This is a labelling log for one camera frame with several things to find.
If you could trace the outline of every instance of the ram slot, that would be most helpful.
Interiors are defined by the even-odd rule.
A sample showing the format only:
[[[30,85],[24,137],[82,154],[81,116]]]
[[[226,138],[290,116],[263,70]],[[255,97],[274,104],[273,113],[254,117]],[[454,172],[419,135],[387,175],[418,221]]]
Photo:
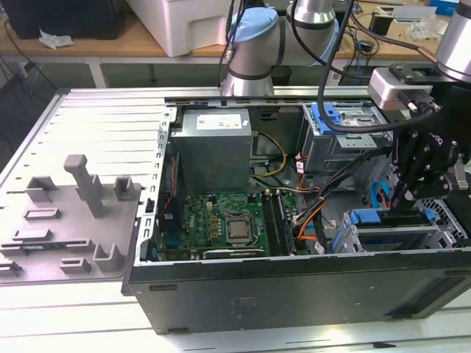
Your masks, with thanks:
[[[283,221],[277,197],[262,194],[261,199],[270,255],[286,256],[288,255],[288,247],[286,245],[286,237],[283,231]]]

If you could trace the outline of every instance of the wooden table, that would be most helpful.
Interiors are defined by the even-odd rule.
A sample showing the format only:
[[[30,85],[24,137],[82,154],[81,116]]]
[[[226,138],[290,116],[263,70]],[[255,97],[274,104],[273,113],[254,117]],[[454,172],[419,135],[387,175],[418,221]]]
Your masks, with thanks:
[[[364,14],[372,13],[378,4],[361,2]],[[368,26],[370,15],[361,17],[360,21]],[[25,58],[11,43],[4,30],[3,23],[6,16],[0,17],[0,54],[9,63],[18,64],[17,71],[27,77],[22,63]],[[407,24],[392,23],[388,36],[400,40],[406,37]],[[11,31],[15,42],[28,57],[36,63],[84,63],[90,67],[93,80],[98,88],[106,88],[107,82],[102,72],[102,64],[108,63],[143,63],[151,64],[151,77],[156,78],[153,64],[179,63],[179,64],[216,64],[221,56],[223,46],[209,46],[193,50],[190,54],[181,57],[168,57],[162,47],[151,36],[144,25],[136,18],[129,17],[126,26],[117,40],[73,39],[74,46],[47,48],[38,40],[20,40],[14,31]],[[358,38],[367,39],[368,36],[358,31]],[[438,40],[417,41],[431,51],[436,51]],[[341,48],[336,55],[334,65],[343,68],[353,55],[353,42],[345,36]],[[379,52],[372,58],[370,65],[388,66],[393,61],[417,61],[423,58],[415,51],[400,48],[388,43],[381,43]]]

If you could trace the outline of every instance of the side panel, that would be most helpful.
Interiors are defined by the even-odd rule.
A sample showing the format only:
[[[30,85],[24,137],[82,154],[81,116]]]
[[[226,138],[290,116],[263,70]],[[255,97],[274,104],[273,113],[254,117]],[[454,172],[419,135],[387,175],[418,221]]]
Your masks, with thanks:
[[[399,257],[406,268],[414,256]],[[301,271],[296,276],[283,276],[276,267],[285,263],[289,268],[288,263],[297,261],[246,261],[239,263],[239,277],[249,276],[244,273],[249,265],[272,275],[234,279],[211,279],[210,271],[207,279],[200,279],[199,272],[213,265],[193,264],[194,280],[134,282],[131,288],[152,327],[164,334],[424,318],[471,286],[471,261],[467,268],[382,271],[372,258],[331,258],[330,273]],[[318,263],[322,272],[325,259],[319,260],[311,263]],[[366,265],[361,264],[365,260],[376,271],[356,271]],[[171,265],[149,268],[159,272],[165,267]],[[135,270],[144,268],[134,268],[131,281],[136,278]],[[220,278],[224,277],[223,270],[218,270]]]

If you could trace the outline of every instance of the desk leg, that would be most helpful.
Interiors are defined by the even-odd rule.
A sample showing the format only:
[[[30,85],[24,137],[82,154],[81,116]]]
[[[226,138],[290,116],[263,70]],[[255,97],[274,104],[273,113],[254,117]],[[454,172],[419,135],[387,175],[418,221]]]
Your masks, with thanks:
[[[102,71],[102,65],[99,62],[88,63],[91,76],[95,82],[96,88],[107,88],[108,83]]]
[[[150,80],[157,81],[157,71],[155,70],[154,64],[149,64],[149,73],[150,73]]]
[[[13,69],[15,70],[18,77],[22,80],[28,79],[28,73],[24,69],[25,63],[12,63]]]

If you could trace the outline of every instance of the green motherboard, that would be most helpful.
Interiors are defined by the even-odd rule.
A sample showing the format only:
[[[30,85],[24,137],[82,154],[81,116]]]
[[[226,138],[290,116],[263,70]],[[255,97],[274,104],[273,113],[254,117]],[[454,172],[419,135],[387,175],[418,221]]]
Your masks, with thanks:
[[[263,197],[267,196],[261,193],[187,195],[183,232],[174,249],[167,251],[167,260],[186,260],[189,252],[217,249],[260,249],[264,256],[270,256]],[[281,199],[291,223],[291,217],[297,213],[296,199],[290,193],[283,194]]]

